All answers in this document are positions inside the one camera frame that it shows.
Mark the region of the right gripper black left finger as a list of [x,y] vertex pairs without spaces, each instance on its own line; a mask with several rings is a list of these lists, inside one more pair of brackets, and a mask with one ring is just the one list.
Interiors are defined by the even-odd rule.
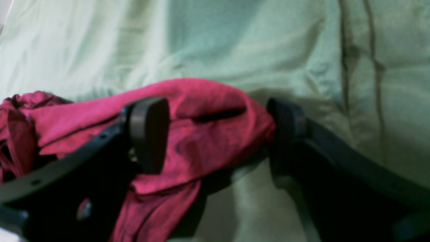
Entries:
[[60,161],[1,187],[1,229],[26,242],[106,242],[137,174],[160,174],[167,98],[124,106],[119,120]]

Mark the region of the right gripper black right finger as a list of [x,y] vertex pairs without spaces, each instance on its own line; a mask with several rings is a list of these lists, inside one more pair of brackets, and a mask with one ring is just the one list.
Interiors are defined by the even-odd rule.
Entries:
[[375,164],[307,118],[271,98],[275,186],[289,192],[309,242],[428,242],[429,189]]

